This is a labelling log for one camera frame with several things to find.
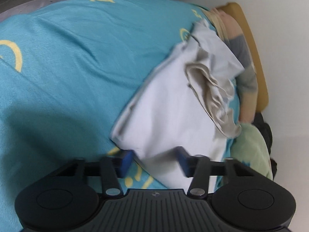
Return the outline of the mustard yellow headboard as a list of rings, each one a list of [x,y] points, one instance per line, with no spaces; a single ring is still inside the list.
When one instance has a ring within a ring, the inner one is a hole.
[[[236,2],[227,3],[226,5],[217,7],[217,9],[220,9],[225,13],[227,13],[228,15],[232,16],[243,30],[244,37],[250,49],[257,75],[257,82],[259,89],[257,98],[257,112],[262,112],[263,110],[266,109],[266,107],[269,104],[269,94],[261,60],[259,57],[259,52],[256,46],[256,42],[254,40],[254,36],[251,32],[250,26],[246,19],[246,16],[241,6]]]

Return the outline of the white t-shirt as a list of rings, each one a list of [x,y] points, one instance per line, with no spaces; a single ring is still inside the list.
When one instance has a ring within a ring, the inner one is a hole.
[[[194,24],[187,41],[177,44],[165,61],[147,77],[113,126],[111,140],[123,150],[133,150],[142,167],[170,189],[188,190],[174,149],[190,155],[221,161],[228,138],[223,136],[194,95],[185,75],[185,65],[199,50],[215,56],[215,74],[233,79],[243,66],[210,29],[207,20]]]

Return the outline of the green dinosaur fleece blanket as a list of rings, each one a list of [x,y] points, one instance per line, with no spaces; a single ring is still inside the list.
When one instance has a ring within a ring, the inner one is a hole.
[[[240,126],[241,133],[230,148],[231,157],[273,180],[271,160],[262,134],[252,124],[241,123]]]

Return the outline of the colour block pillow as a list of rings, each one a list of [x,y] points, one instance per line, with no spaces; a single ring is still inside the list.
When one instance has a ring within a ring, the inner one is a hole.
[[[239,23],[222,10],[203,9],[202,11],[216,28],[219,38],[227,45],[244,68],[244,71],[236,77],[240,99],[239,121],[251,123],[254,121],[257,108],[258,82],[244,32]]]

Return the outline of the beige shorts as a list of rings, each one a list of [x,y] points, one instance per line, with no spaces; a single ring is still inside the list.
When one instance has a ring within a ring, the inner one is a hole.
[[[241,132],[240,125],[233,119],[233,110],[229,107],[235,90],[228,75],[215,74],[217,65],[214,55],[199,50],[195,60],[185,65],[185,75],[194,95],[218,131],[232,139]]]

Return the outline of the black garment by wall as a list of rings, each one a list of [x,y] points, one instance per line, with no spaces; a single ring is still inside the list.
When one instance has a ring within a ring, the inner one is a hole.
[[[257,129],[259,130],[259,132],[263,136],[265,143],[266,143],[266,146],[267,146],[267,149],[268,149],[268,153],[269,153],[269,155],[271,155],[271,147],[272,147],[272,144],[273,144],[272,131],[271,131],[269,124],[264,121],[261,112],[258,112],[258,113],[255,114],[255,118],[254,118],[254,121],[253,121],[252,124],[255,127],[257,127]],[[278,164],[272,158],[270,158],[270,163],[271,163],[272,175],[273,175],[273,178],[275,178],[276,173],[277,173]]]

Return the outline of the teal smiley bed sheet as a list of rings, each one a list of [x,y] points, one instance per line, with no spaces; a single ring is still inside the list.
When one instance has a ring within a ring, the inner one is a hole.
[[[15,199],[71,160],[119,148],[117,117],[186,41],[204,7],[173,0],[68,0],[1,23],[1,231],[22,231]],[[128,189],[163,189],[132,162]]]

